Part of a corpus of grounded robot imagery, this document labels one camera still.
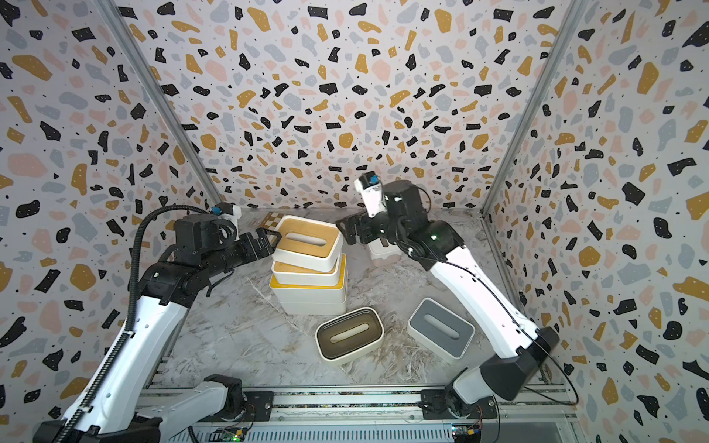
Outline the light bamboo lid tissue box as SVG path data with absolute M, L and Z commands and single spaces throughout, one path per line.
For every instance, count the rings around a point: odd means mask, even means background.
M 344 256 L 344 254 L 339 256 L 330 271 L 314 271 L 275 261 L 271 265 L 271 272 L 276 282 L 283 285 L 336 286 L 340 280 Z

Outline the yellow lid tissue box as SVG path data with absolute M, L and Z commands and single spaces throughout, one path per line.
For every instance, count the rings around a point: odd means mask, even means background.
M 341 303 L 282 303 L 288 315 L 339 316 L 346 311 L 346 301 Z
M 346 298 L 346 256 L 343 257 L 340 280 L 336 286 L 283 285 L 271 277 L 270 288 L 281 302 L 341 303 Z

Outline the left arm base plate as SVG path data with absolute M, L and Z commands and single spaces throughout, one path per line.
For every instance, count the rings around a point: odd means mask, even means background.
M 245 426 L 252 423 L 265 423 L 271 419 L 274 404 L 274 391 L 244 391 L 241 400 L 227 400 L 227 405 L 215 415 L 209 415 L 198 425 L 215 423 L 219 426 Z

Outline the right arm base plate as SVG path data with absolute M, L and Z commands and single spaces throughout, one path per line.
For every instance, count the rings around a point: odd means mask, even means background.
M 452 389 L 423 389 L 419 407 L 426 420 L 479 420 L 498 417 L 492 397 L 466 403 Z

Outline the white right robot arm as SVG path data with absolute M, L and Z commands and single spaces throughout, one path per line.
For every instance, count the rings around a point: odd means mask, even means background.
M 492 346 L 491 358 L 445 388 L 451 414 L 469 415 L 473 404 L 492 396 L 514 400 L 551 356 L 557 332 L 523 315 L 485 275 L 458 232 L 428 217 L 418 186 L 409 180 L 384 184 L 369 172 L 354 187 L 366 208 L 336 223 L 345 241 L 384 239 L 398 247 L 452 291 Z

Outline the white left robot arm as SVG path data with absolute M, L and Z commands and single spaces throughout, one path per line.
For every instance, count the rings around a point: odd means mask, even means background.
M 36 442 L 166 442 L 208 416 L 249 413 L 238 378 L 212 375 L 155 413 L 137 410 L 140 393 L 200 293 L 243 265 L 271 256 L 282 236 L 238 232 L 229 219 L 195 208 L 175 222 L 175 243 L 145 272 L 132 250 L 124 326 L 89 384 L 59 420 L 45 421 Z

